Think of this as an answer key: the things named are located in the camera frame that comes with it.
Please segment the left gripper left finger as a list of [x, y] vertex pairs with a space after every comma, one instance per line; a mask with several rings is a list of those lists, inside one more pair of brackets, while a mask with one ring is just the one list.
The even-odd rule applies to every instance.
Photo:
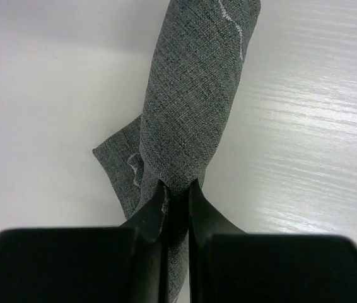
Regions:
[[118, 227], [0, 232], [0, 302], [167, 302], [168, 189]]

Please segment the grey cloth napkin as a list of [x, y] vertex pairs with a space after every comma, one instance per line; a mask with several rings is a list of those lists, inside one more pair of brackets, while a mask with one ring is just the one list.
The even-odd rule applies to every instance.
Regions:
[[93, 150], [126, 218], [169, 190], [169, 289], [189, 265], [186, 191], [204, 180], [240, 82], [259, 1], [170, 1], [151, 62], [142, 113]]

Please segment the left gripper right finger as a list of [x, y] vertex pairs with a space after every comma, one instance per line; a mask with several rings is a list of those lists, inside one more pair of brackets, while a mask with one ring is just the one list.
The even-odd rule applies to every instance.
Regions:
[[357, 302], [357, 245], [328, 234], [248, 234], [189, 189], [192, 302]]

